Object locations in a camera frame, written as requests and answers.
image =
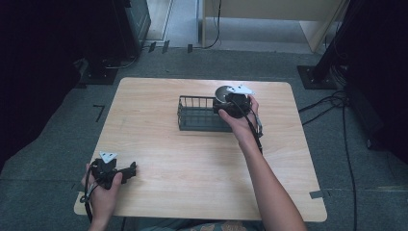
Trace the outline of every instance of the table top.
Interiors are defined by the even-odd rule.
[[[234,135],[180,131],[180,95],[214,96],[221,86],[255,91],[264,156],[305,221],[325,221],[319,183],[291,86],[277,82],[124,78],[91,161],[117,153],[117,169],[138,165],[122,185],[116,216],[261,219],[245,159]],[[85,206],[74,205],[85,215]]]

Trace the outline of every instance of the wire mesh basket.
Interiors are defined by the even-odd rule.
[[[180,95],[178,124],[180,131],[232,132],[231,127],[216,112],[215,97]]]

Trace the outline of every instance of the hand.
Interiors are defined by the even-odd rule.
[[[82,178],[82,185],[85,186],[87,174]],[[90,173],[88,187],[95,181],[95,178]],[[90,195],[90,206],[92,207],[92,224],[89,230],[104,230],[106,229],[112,214],[116,207],[117,194],[122,181],[122,173],[115,175],[112,187],[105,190],[102,186],[96,187]]]
[[[248,97],[251,100],[252,111],[247,115],[247,117],[249,118],[251,123],[254,125],[254,127],[256,127],[257,123],[256,123],[254,113],[256,115],[258,114],[259,104],[252,95],[248,95]],[[231,117],[222,109],[219,110],[218,113],[219,113],[219,116],[221,116],[221,118],[224,119],[224,121],[227,122],[231,126],[232,131],[239,142],[244,142],[248,140],[255,141],[255,138],[252,135],[252,131],[249,128],[248,121],[244,117],[241,117],[241,118]]]

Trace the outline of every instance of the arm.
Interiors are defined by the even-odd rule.
[[[252,110],[258,114],[258,103],[254,97],[251,95],[249,97]],[[259,151],[245,118],[233,118],[223,110],[219,111],[219,115],[231,126],[246,159],[265,228],[267,230],[306,230],[299,211]],[[256,124],[253,114],[249,114],[248,118]]]
[[[85,174],[82,179],[82,185],[85,185]],[[95,179],[92,175],[89,176],[89,185],[94,182]],[[92,207],[92,223],[89,230],[105,230],[108,226],[109,220],[114,213],[117,201],[117,194],[122,181],[122,173],[119,172],[115,175],[112,187],[109,190],[105,190],[103,187],[96,187],[90,195],[90,206]]]

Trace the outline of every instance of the gray carpet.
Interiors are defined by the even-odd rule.
[[[88,228],[88,219],[73,212],[75,189],[123,77],[288,82],[297,107],[302,108],[334,92],[305,90],[301,84],[296,66],[317,64],[319,59],[319,55],[269,52],[143,51],[134,65],[119,70],[112,86],[72,90],[40,137],[6,162],[0,177],[0,230]],[[106,106],[97,122],[100,108],[94,105]],[[301,119],[306,121],[327,107],[305,112]],[[408,230],[408,166],[387,151],[367,150],[366,136],[349,108],[345,122],[357,188],[358,230]],[[328,213],[326,222],[308,222],[309,230],[353,227],[353,192],[342,129],[341,109],[304,127]],[[109,230],[120,230],[121,221],[113,218]]]

